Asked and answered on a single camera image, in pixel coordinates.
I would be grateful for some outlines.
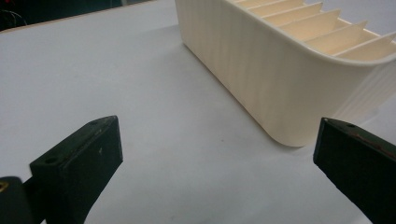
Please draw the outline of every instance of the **3d printed box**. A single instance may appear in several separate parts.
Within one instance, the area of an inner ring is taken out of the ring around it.
[[[396,34],[303,0],[176,0],[183,42],[276,141],[313,142],[396,92]]]

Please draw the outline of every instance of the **white table surface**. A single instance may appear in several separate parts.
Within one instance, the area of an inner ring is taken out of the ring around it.
[[[328,0],[396,31],[394,0]],[[396,143],[396,97],[357,124]],[[370,223],[312,162],[283,147],[182,44],[175,3],[0,34],[0,176],[93,119],[118,115],[124,163],[86,223]]]

